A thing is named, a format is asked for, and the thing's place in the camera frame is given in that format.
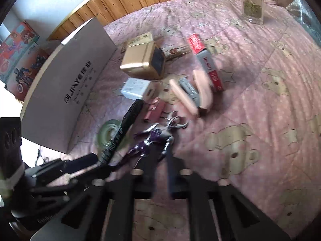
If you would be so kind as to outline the green tape roll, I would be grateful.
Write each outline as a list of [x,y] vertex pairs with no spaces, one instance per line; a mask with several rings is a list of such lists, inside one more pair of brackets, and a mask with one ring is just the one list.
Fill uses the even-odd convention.
[[97,143],[100,150],[106,149],[113,138],[115,137],[116,132],[120,127],[121,121],[116,119],[111,119],[106,121],[99,129],[97,134]]

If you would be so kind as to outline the clear glass tube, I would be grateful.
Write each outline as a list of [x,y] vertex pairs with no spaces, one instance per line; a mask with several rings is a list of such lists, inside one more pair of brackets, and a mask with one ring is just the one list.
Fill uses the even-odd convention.
[[190,53],[192,51],[192,49],[190,48],[190,46],[187,45],[181,45],[178,47],[175,47],[174,45],[171,46],[165,46],[164,48],[162,48],[164,55],[165,55],[165,60],[166,61],[170,61],[173,60],[175,58],[179,58],[187,53]]

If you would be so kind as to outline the purple silver action figure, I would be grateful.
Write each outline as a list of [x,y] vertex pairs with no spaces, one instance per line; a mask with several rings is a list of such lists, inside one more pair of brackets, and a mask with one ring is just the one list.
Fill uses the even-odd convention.
[[166,157],[167,150],[175,141],[174,133],[179,129],[185,129],[188,123],[185,117],[178,116],[176,115],[176,111],[172,111],[165,119],[165,124],[155,123],[148,129],[137,133],[135,135],[136,137],[146,136],[145,139],[129,149],[124,158],[146,157],[149,155],[150,146],[156,144],[163,146],[157,159],[157,161],[160,162]]

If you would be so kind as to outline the pink binder clip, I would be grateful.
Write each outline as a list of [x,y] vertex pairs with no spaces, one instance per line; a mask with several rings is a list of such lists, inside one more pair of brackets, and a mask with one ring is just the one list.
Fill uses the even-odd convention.
[[161,113],[165,108],[165,105],[166,102],[160,99],[159,97],[154,98],[148,107],[146,115],[143,118],[143,122],[156,123],[159,120]]

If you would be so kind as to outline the pink bear quilt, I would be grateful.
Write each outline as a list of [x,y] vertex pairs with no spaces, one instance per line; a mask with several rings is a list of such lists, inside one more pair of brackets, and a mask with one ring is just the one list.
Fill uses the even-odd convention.
[[[289,12],[265,2],[264,25],[242,19],[240,0],[174,0],[126,15],[105,31],[119,47],[89,94],[73,133],[74,159],[98,153],[97,132],[120,120],[132,102],[120,88],[121,45],[151,32],[164,51],[188,47],[194,33],[212,52],[225,91],[195,118],[168,81],[192,79],[200,67],[187,53],[165,64],[159,97],[190,119],[175,156],[208,180],[226,178],[293,240],[320,240],[320,47]],[[157,168],[152,201],[137,201],[133,240],[189,240],[184,201],[170,200],[167,168]]]

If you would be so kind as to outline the gold tin box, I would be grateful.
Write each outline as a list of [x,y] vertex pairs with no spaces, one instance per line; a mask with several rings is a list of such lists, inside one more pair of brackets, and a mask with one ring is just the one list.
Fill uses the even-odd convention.
[[133,78],[161,80],[165,70],[165,54],[147,32],[128,40],[124,45],[120,70]]

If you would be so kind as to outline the red white medicine box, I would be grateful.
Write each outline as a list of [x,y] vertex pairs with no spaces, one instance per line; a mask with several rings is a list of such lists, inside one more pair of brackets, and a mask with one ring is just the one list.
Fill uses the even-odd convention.
[[188,43],[193,54],[197,57],[199,63],[209,77],[215,91],[224,91],[223,82],[220,78],[219,71],[214,64],[211,52],[207,49],[205,43],[201,40],[197,33],[192,34],[188,38]]

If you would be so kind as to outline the colourful toy box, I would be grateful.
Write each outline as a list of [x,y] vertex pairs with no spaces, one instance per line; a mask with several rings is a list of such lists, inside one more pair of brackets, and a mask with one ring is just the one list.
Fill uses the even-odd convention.
[[1,82],[22,102],[49,56],[38,40],[39,35],[21,22],[1,44]]

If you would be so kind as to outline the glass jar with tea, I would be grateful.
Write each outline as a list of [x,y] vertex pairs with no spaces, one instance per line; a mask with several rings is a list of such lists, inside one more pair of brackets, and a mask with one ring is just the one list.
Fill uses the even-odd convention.
[[250,23],[262,25],[264,0],[242,0],[243,18]]

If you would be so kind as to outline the white power adapter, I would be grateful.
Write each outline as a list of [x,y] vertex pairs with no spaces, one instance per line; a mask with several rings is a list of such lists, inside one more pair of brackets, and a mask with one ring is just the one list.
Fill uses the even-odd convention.
[[155,85],[152,81],[139,78],[129,78],[121,88],[122,95],[130,100],[148,101],[155,92]]

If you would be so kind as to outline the white cardboard box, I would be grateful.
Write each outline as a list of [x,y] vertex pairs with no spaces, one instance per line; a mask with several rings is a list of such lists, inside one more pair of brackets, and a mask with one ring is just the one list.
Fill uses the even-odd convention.
[[78,116],[116,49],[96,18],[65,38],[40,68],[24,99],[22,137],[68,153]]

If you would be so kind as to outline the black marker pen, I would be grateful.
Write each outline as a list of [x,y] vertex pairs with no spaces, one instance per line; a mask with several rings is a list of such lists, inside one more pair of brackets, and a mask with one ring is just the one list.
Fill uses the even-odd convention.
[[99,158],[99,163],[101,165],[108,165],[111,161],[112,157],[114,156],[116,149],[121,144],[122,140],[126,136],[126,133],[130,129],[130,127],[136,121],[138,115],[140,114],[141,110],[143,109],[144,101],[141,99],[135,100],[126,114],[124,115],[118,130],[114,138],[111,140],[111,143],[108,145],[106,149],[102,151],[101,157]]

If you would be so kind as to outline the bubble wrap sheet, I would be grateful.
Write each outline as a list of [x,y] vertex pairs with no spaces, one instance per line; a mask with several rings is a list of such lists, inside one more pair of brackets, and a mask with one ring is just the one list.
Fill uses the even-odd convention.
[[273,0],[284,7],[320,46],[320,20],[306,0]]

